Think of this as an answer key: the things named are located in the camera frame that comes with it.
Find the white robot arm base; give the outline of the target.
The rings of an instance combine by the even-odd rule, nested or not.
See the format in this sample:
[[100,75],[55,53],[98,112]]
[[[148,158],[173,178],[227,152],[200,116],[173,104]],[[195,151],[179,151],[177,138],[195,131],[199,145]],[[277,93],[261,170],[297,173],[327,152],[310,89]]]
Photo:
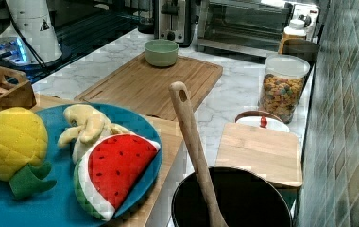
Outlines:
[[13,41],[6,60],[17,66],[49,64],[62,56],[46,0],[6,0],[10,25],[0,42]]

